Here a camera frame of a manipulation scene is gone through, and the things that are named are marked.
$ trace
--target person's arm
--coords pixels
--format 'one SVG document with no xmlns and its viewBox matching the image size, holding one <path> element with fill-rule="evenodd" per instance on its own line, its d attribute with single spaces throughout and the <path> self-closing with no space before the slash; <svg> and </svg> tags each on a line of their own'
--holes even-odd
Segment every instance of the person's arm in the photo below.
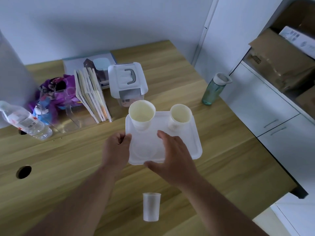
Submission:
<svg viewBox="0 0 315 236">
<path fill-rule="evenodd" d="M 129 160 L 131 135 L 116 133 L 104 143 L 99 169 L 25 236 L 93 235 L 108 203 L 116 176 Z"/>
<path fill-rule="evenodd" d="M 186 195 L 211 235 L 268 236 L 198 173 L 180 137 L 163 131 L 158 131 L 158 137 L 163 140 L 165 161 L 144 165 Z"/>
</svg>

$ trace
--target translucent plastic cup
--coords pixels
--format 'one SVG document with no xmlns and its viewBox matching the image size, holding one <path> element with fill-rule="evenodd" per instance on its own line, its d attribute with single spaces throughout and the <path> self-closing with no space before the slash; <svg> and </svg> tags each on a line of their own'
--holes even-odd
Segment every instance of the translucent plastic cup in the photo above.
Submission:
<svg viewBox="0 0 315 236">
<path fill-rule="evenodd" d="M 177 131 L 183 128 L 191 120 L 192 112 L 189 107 L 183 104 L 175 104 L 171 107 L 168 128 Z"/>
<path fill-rule="evenodd" d="M 160 193 L 143 193 L 143 220 L 158 221 L 160 214 Z"/>
<path fill-rule="evenodd" d="M 155 106 L 146 100 L 138 100 L 130 105 L 129 116 L 137 131 L 144 131 L 151 125 L 155 115 Z"/>
</svg>

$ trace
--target forearm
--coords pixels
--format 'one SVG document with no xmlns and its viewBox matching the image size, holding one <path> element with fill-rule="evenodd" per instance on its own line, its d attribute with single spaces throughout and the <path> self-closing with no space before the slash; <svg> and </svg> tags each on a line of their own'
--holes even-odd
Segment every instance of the forearm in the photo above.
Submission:
<svg viewBox="0 0 315 236">
<path fill-rule="evenodd" d="M 114 174 L 99 168 L 25 236 L 93 235 L 114 184 Z"/>
<path fill-rule="evenodd" d="M 211 235 L 267 236 L 254 222 L 201 176 L 182 187 Z"/>
</svg>

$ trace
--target cup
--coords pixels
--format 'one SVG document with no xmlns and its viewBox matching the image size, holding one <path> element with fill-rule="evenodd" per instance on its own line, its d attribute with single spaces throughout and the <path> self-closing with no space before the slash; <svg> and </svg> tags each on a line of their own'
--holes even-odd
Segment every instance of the cup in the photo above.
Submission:
<svg viewBox="0 0 315 236">
<path fill-rule="evenodd" d="M 160 193 L 143 193 L 143 220 L 158 221 L 160 214 Z"/>
<path fill-rule="evenodd" d="M 137 131 L 144 131 L 151 125 L 155 106 L 146 100 L 138 100 L 129 107 L 129 116 Z"/>
<path fill-rule="evenodd" d="M 189 107 L 183 104 L 175 104 L 171 107 L 168 128 L 177 131 L 190 122 L 192 112 Z"/>
</svg>

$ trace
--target floor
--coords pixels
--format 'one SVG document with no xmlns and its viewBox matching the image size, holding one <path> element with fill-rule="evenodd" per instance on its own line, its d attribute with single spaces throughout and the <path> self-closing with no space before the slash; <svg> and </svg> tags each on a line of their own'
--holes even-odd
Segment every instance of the floor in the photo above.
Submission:
<svg viewBox="0 0 315 236">
<path fill-rule="evenodd" d="M 269 236 L 291 236 L 271 208 L 266 209 L 253 221 Z"/>
</svg>

